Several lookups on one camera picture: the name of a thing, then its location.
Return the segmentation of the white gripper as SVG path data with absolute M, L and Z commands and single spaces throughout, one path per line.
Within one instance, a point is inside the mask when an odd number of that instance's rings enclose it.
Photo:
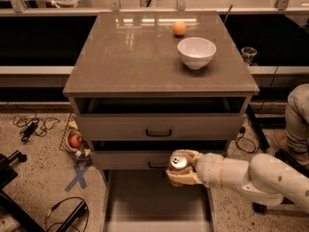
M 224 158 L 218 154 L 207 153 L 202 155 L 194 150 L 176 150 L 173 152 L 173 167 L 195 166 L 196 172 L 189 170 L 182 174 L 180 171 L 167 170 L 166 174 L 174 186 L 203 184 L 206 188 L 220 188 L 221 163 L 223 160 Z

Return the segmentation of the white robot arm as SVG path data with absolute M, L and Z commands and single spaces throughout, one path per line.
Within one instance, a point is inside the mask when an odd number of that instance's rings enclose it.
M 277 206 L 287 198 L 309 213 L 309 178 L 268 154 L 258 154 L 247 161 L 176 150 L 168 161 L 166 174 L 176 187 L 202 185 L 209 189 L 232 189 L 247 200 L 265 206 Z

